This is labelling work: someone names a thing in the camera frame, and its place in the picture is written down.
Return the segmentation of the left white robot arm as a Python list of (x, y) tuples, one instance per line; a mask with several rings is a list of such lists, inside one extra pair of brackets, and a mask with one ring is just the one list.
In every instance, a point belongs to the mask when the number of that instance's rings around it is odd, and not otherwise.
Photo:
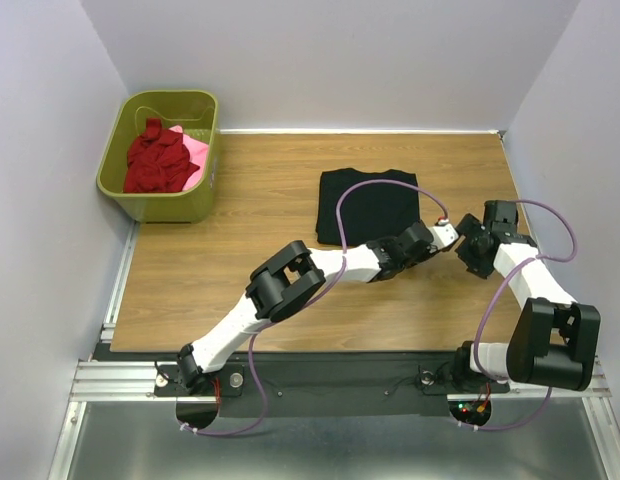
[(299, 313), (324, 286), (338, 282), (371, 283), (394, 278), (425, 262), (457, 239), (450, 225), (416, 222), (403, 233), (341, 250), (289, 243), (250, 275), (245, 293), (208, 333), (177, 354), (178, 382), (189, 393), (205, 392), (212, 374), (264, 328)]

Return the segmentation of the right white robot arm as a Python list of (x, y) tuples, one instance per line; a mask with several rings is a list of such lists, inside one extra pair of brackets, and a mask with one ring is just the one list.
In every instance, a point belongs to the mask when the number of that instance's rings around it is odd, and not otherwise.
[(489, 200), (481, 219), (467, 214), (457, 226), (456, 254), (468, 272), (482, 279), (499, 273), (497, 291), (510, 289), (521, 312), (509, 342), (464, 342), (451, 381), (462, 390), (492, 380), (583, 391), (594, 369), (600, 313), (571, 296), (549, 271), (551, 256), (519, 232), (519, 204)]

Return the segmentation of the black t shirt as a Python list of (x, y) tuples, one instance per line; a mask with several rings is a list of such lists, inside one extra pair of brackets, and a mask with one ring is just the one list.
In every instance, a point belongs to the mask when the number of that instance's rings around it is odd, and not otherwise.
[(341, 218), (347, 244), (356, 247), (386, 236), (397, 236), (420, 219), (419, 194), (408, 185), (417, 184), (417, 176), (401, 170), (362, 172), (353, 168), (326, 171), (319, 181), (316, 221), (317, 242), (341, 244), (336, 220), (336, 204), (350, 187), (357, 188), (341, 205)]

